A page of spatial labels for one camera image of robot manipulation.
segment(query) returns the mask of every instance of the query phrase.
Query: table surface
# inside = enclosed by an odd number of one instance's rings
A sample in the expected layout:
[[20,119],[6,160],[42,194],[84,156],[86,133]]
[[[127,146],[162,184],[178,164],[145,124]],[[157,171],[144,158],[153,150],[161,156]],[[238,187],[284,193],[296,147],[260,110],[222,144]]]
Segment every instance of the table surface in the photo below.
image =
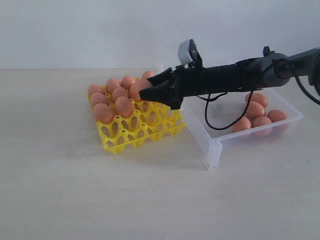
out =
[[86,90],[145,69],[0,70],[1,240],[319,239],[320,108],[205,170],[184,133],[111,155]]

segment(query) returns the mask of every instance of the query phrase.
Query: robotic arm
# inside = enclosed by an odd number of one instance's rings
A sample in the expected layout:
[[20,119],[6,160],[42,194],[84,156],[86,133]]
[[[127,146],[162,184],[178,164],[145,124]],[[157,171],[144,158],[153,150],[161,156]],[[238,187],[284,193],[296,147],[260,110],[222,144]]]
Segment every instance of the robotic arm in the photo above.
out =
[[320,95],[320,48],[288,57],[265,46],[263,57],[205,68],[195,42],[190,39],[179,45],[178,58],[181,65],[175,70],[170,67],[148,78],[152,87],[140,91],[142,100],[159,102],[177,110],[185,97],[280,87],[294,77],[301,90],[320,105],[298,81],[299,76],[308,76],[308,83]]

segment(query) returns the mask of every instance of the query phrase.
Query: transparent plastic box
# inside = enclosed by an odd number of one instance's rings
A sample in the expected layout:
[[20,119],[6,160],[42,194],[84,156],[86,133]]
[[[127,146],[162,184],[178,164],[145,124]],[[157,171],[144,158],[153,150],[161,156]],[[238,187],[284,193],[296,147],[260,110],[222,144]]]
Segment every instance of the transparent plastic box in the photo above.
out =
[[[232,127],[226,130],[214,130],[205,121],[206,101],[196,96],[186,97],[183,100],[181,115],[186,123],[184,132],[195,146],[198,155],[208,170],[218,167],[222,152],[287,135],[292,132],[296,123],[303,118],[303,115],[297,109],[271,88],[258,92],[268,98],[267,113],[270,110],[278,109],[285,112],[288,119],[236,133],[233,133]],[[236,120],[243,112],[246,94],[247,92],[231,92],[220,97],[217,101],[210,102],[207,110],[209,123],[216,128],[222,128]],[[286,127],[286,130],[279,130],[281,127]],[[272,129],[268,136],[259,137],[255,134],[265,129]]]

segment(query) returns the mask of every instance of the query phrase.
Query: egg carton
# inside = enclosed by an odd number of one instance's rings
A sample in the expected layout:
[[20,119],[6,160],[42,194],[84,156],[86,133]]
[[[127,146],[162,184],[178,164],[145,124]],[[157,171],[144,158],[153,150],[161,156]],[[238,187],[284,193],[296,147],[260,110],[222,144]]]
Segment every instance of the egg carton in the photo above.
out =
[[[111,103],[111,95],[105,96]],[[117,115],[115,104],[111,103],[109,106],[116,114],[112,122],[105,124],[94,119],[106,151],[119,154],[127,146],[137,148],[148,139],[158,141],[165,135],[176,135],[186,126],[179,110],[171,110],[158,102],[129,100],[134,106],[130,117]]]

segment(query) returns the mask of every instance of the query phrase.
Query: egg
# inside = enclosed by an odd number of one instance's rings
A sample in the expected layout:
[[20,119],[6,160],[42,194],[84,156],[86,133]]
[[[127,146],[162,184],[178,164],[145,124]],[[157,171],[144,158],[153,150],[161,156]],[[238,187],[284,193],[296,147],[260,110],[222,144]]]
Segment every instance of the egg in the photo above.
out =
[[88,88],[87,94],[89,96],[89,98],[91,97],[92,94],[94,93],[101,93],[101,94],[105,94],[105,90],[102,88],[102,86],[98,85],[98,84],[91,84]]
[[[268,118],[267,116],[259,116],[252,122],[252,127],[257,128],[257,127],[271,124],[271,123],[272,123],[271,119]],[[266,137],[271,133],[271,131],[272,131],[272,128],[263,129],[263,130],[255,132],[255,135],[257,135],[259,137]]]
[[116,113],[123,118],[129,118],[134,113],[134,104],[124,96],[115,100],[114,107]]
[[266,110],[265,108],[260,104],[255,101],[250,101],[249,107],[245,113],[245,116],[248,119],[254,120],[258,117],[262,117],[266,115]]
[[[249,95],[250,93],[248,93],[246,96],[245,96],[245,102],[247,103],[248,102],[248,99],[249,99]],[[256,103],[259,103],[261,104],[264,108],[266,108],[269,104],[269,101],[268,101],[268,98],[266,96],[263,96],[261,93],[259,92],[254,92],[252,94],[252,97],[251,97],[251,101],[254,101]]]
[[[271,119],[273,123],[288,119],[288,115],[281,110],[273,109],[268,112],[267,117]],[[275,127],[279,131],[285,131],[289,128],[289,124],[283,124]]]
[[129,90],[130,87],[137,81],[137,79],[133,76],[124,76],[121,80],[121,85],[125,89]]
[[128,91],[122,87],[122,86],[118,86],[117,88],[115,88],[111,94],[111,99],[112,102],[115,103],[117,98],[119,97],[126,97],[127,99],[129,98],[129,94]]
[[93,108],[97,104],[109,105],[109,100],[104,94],[100,92],[95,92],[94,94],[91,95],[90,103],[91,103],[91,107]]
[[149,82],[147,80],[147,78],[150,78],[152,76],[154,76],[155,73],[153,71],[146,71],[140,80],[136,81],[129,89],[129,95],[130,95],[130,98],[134,99],[135,101],[137,102],[140,102],[141,101],[141,98],[140,98],[140,91],[142,89],[147,89],[147,88],[150,88],[152,87],[152,84],[151,82]]
[[[250,120],[248,118],[246,118],[245,116],[243,116],[238,122],[236,122],[232,126],[233,132],[235,132],[235,133],[251,129],[251,127],[252,127],[252,125],[251,125]],[[250,136],[250,133],[249,134],[245,134],[242,137],[243,138],[247,138],[249,136]]]
[[111,107],[104,103],[98,103],[93,107],[93,115],[96,121],[103,124],[111,123],[115,117]]
[[121,82],[115,78],[110,78],[105,84],[106,92],[109,94],[112,94],[118,87],[121,87]]

